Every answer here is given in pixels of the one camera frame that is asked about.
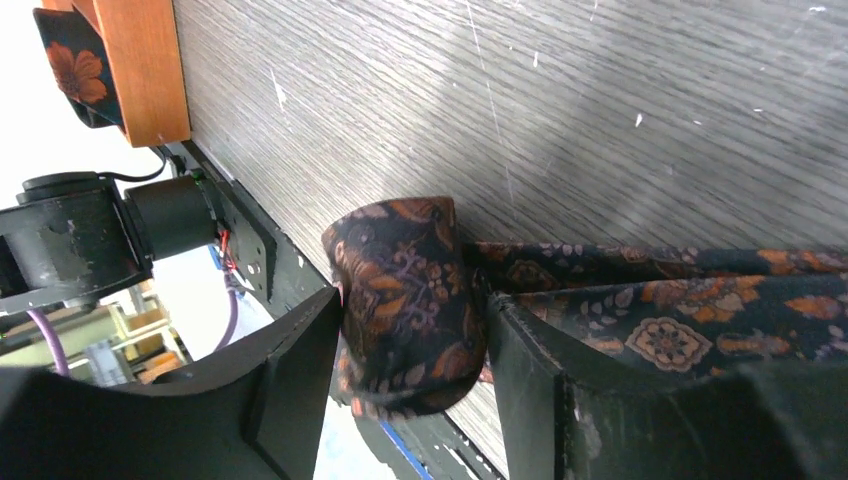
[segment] purple cable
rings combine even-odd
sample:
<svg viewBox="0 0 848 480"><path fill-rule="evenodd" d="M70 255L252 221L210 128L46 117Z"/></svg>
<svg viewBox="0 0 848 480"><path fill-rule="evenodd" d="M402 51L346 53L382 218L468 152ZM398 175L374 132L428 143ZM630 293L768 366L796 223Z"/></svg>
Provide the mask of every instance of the purple cable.
<svg viewBox="0 0 848 480"><path fill-rule="evenodd" d="M41 313L40 310L28 310L32 321L38 325L41 330L41 335L44 336L44 341L47 342L47 347L50 348L50 354L53 355L53 363L56 364L56 372L65 377L71 376L71 369L68 368L68 359L65 357L65 350L62 348L62 342L59 341L59 336L50 325L50 320Z"/></svg>
<svg viewBox="0 0 848 480"><path fill-rule="evenodd" d="M233 339L233 333L236 331L236 324L238 323L238 299L236 299L236 291L230 286L229 278L226 275L224 279L227 282L227 296L230 297L230 320L227 323L227 330L224 331L224 336L221 337L221 341L215 347L216 352L229 345L230 340Z"/></svg>

